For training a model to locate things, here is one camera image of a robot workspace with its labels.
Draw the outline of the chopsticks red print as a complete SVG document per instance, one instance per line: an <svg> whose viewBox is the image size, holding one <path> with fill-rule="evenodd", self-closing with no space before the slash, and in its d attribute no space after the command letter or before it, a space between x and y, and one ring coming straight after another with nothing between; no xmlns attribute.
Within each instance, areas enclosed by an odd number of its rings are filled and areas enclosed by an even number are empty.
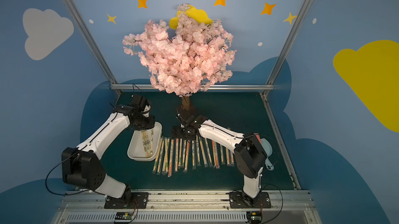
<svg viewBox="0 0 399 224"><path fill-rule="evenodd" d="M173 171L173 169L172 169L172 163L173 163L173 154L174 154L174 140L173 139L171 139L170 140L170 144L169 144L169 146L170 146L170 152L169 152L169 163L168 163L168 177L171 177L172 176L172 171Z"/></svg>

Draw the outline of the chopsticks pair twelfth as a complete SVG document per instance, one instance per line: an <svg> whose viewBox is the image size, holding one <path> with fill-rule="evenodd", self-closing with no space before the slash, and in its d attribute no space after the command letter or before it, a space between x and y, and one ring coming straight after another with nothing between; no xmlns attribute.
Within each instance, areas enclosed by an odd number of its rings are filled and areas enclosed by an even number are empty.
<svg viewBox="0 0 399 224"><path fill-rule="evenodd" d="M163 161L163 168L162 168L162 175L166 175L169 171L169 144L170 138L165 137L165 149L164 149L164 161Z"/></svg>

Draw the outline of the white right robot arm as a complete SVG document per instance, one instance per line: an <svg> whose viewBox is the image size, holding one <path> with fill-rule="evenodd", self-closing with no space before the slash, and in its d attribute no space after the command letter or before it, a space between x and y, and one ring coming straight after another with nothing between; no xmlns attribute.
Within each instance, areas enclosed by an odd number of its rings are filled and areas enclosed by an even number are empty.
<svg viewBox="0 0 399 224"><path fill-rule="evenodd" d="M258 198L261 192L261 174L268 158L258 134L237 133L202 115L178 109L176 118L181 127L177 137L193 140L195 137L210 139L226 147L235 155L235 162L244 176L243 193L249 199Z"/></svg>

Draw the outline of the chopsticks pair thirteenth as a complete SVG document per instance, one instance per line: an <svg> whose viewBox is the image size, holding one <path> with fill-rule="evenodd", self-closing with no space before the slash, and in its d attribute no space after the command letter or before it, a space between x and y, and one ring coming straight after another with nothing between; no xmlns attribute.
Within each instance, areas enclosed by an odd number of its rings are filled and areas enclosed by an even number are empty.
<svg viewBox="0 0 399 224"><path fill-rule="evenodd" d="M158 160L158 168L157 168L157 173L156 173L157 175L160 175L161 171L162 171L162 159L163 159L163 153L164 153L164 146L165 146L165 137L162 137L160 153L159 153L159 160Z"/></svg>

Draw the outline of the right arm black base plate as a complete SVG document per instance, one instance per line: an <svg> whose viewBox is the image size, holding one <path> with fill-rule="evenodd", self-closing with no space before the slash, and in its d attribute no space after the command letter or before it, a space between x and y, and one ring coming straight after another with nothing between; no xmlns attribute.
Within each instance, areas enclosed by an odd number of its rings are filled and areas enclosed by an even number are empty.
<svg viewBox="0 0 399 224"><path fill-rule="evenodd" d="M267 192L260 191L253 199L242 191L228 193L231 208L272 208L271 200Z"/></svg>

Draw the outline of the white plastic storage box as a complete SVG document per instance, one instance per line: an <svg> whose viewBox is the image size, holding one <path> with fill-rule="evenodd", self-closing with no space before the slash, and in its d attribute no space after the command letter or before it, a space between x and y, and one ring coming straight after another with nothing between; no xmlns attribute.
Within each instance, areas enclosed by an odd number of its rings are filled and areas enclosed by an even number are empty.
<svg viewBox="0 0 399 224"><path fill-rule="evenodd" d="M133 159L135 161L141 161L141 162L150 162L150 161L155 160L158 143L159 143L160 138L162 137L161 123L156 122L153 130L154 130L153 155L149 158L145 157L145 152L144 152L143 143L142 143L142 134L141 134L142 130L140 130L140 131L136 130L133 133L131 142L130 142L128 150L127 150L127 155L130 159ZM147 132L148 132L148 137L150 140L151 129L148 129Z"/></svg>

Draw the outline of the chopsticks pair fifteenth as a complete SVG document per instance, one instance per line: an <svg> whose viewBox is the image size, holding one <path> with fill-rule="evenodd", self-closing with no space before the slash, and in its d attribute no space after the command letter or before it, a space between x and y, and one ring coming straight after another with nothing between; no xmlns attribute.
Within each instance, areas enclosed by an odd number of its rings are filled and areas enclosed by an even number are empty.
<svg viewBox="0 0 399 224"><path fill-rule="evenodd" d="M154 130L152 128L151 129L151 136L150 136L150 156L153 155L153 135L154 135Z"/></svg>

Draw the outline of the chopsticks pair fourteenth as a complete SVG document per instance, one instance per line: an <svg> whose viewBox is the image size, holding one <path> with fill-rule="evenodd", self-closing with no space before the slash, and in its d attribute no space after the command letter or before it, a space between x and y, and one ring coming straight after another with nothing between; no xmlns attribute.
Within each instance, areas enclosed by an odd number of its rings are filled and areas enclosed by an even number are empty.
<svg viewBox="0 0 399 224"><path fill-rule="evenodd" d="M163 147L163 137L160 138L159 143L158 143L152 174L155 174L157 172L162 147Z"/></svg>

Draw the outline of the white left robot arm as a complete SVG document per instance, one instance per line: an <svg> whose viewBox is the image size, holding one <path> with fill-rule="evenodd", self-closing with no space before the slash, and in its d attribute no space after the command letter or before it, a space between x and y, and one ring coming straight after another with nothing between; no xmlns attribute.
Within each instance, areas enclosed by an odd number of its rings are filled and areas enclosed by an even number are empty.
<svg viewBox="0 0 399 224"><path fill-rule="evenodd" d="M69 185L82 187L114 199L130 198L128 186L106 173L101 159L109 146L125 129L148 130L155 126L149 112L151 103L143 96L134 95L126 105L117 105L91 136L75 148L61 154L62 179Z"/></svg>

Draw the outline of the chopsticks pair eleventh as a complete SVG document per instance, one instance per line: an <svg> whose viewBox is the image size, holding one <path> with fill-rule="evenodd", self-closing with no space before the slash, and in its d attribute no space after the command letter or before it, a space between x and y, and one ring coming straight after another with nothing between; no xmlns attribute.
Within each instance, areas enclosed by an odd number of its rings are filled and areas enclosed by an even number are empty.
<svg viewBox="0 0 399 224"><path fill-rule="evenodd" d="M179 169L179 139L176 139L175 143L175 172Z"/></svg>

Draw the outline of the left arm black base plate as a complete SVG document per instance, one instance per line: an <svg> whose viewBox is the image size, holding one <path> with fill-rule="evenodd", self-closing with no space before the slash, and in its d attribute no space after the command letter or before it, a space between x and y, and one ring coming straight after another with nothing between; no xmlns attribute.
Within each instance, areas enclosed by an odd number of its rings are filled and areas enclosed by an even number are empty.
<svg viewBox="0 0 399 224"><path fill-rule="evenodd" d="M104 209L145 209L149 198L148 192L133 192L121 198L106 197Z"/></svg>

